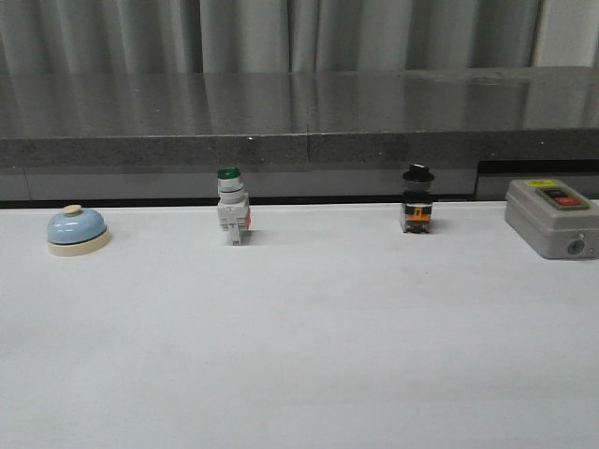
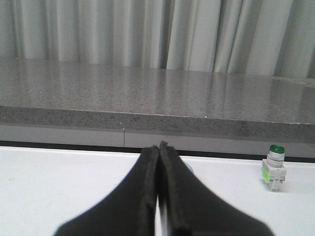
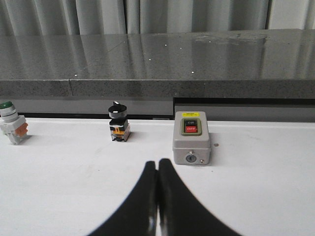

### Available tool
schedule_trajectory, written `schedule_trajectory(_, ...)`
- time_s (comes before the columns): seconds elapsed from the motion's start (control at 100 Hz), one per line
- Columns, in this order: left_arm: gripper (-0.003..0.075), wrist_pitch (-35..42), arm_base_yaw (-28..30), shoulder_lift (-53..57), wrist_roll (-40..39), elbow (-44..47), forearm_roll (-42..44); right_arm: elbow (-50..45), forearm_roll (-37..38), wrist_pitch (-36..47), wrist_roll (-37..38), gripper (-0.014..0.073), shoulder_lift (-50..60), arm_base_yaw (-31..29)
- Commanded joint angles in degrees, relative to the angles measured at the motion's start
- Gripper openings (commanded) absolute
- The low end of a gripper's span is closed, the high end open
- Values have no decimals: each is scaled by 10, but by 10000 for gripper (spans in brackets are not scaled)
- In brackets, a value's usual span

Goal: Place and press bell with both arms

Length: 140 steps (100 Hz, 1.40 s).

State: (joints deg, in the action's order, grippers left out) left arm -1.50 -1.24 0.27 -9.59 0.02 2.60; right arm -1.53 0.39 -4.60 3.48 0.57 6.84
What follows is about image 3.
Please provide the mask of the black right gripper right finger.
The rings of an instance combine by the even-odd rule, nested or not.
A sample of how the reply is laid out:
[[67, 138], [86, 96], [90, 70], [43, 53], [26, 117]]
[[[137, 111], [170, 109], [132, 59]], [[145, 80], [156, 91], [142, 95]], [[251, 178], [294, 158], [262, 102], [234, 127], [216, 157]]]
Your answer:
[[212, 215], [189, 191], [169, 159], [158, 167], [158, 193], [163, 236], [238, 236]]

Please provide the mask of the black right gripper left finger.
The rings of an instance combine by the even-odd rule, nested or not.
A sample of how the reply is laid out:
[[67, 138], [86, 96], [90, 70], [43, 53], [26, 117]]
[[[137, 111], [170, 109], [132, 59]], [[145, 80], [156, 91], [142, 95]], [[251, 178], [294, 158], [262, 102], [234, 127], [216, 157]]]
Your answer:
[[154, 236], [157, 226], [157, 170], [146, 162], [138, 182], [119, 208], [91, 236]]

